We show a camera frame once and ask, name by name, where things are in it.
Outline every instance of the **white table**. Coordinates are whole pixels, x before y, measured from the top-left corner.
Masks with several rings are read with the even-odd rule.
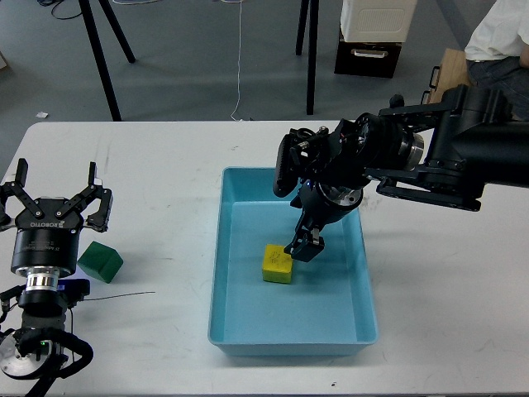
[[[529,391],[529,191],[512,187],[488,186],[482,210],[467,213],[385,198],[368,186],[360,213],[380,338],[358,355],[229,357],[207,340],[222,170],[274,167],[290,127],[322,124],[31,127],[8,171],[27,159],[31,197],[76,194],[91,160],[113,190],[109,231],[84,230],[79,253],[96,240],[125,264],[111,284],[94,280],[91,297],[155,291],[78,304],[74,333],[95,357],[50,395]],[[15,202],[7,202],[11,215]],[[14,241],[14,229],[0,235],[2,290],[23,282],[10,273]],[[7,325],[20,327],[20,314],[13,310]],[[31,388],[0,376],[2,394]]]

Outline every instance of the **person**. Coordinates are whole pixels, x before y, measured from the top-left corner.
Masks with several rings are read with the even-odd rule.
[[[465,56],[470,82],[501,89],[514,118],[529,121],[529,1],[497,0],[472,34]]]

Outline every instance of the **yellow cube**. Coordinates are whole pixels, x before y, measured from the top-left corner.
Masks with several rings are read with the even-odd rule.
[[[290,284],[293,259],[283,252],[284,246],[267,244],[263,258],[263,280]]]

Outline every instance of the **white shirt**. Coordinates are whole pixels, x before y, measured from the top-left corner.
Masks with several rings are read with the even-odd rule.
[[[529,1],[497,0],[465,48],[467,60],[520,56],[529,44]]]

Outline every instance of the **black stand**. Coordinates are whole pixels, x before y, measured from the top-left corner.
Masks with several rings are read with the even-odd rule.
[[[320,0],[302,0],[299,12],[298,38],[296,40],[296,55],[301,55],[303,37],[307,25],[307,13],[310,5],[308,28],[308,72],[307,72],[307,114],[314,114],[314,89],[316,87],[316,49],[317,49],[317,17]]]
[[[132,54],[131,47],[126,41],[125,35],[119,26],[116,15],[110,7],[110,3],[108,0],[99,0],[99,4],[101,5],[102,10],[105,12],[105,16],[107,16],[108,22],[114,30],[114,34],[116,35],[119,44],[122,46],[126,59],[131,64],[133,64],[136,61],[136,58],[134,57],[134,54]],[[93,56],[96,60],[96,65],[98,66],[102,87],[105,91],[105,95],[107,96],[108,107],[110,108],[110,113],[112,114],[112,120],[114,122],[120,122],[122,120],[122,116],[119,113],[119,107],[117,106],[116,95],[114,94],[114,89],[112,88],[112,81],[110,80],[110,74],[108,73],[105,55],[102,52],[98,29],[96,28],[96,23],[93,20],[90,2],[89,0],[79,0],[79,6],[81,7],[81,13],[83,13],[84,25],[86,26],[90,45],[92,46]]]

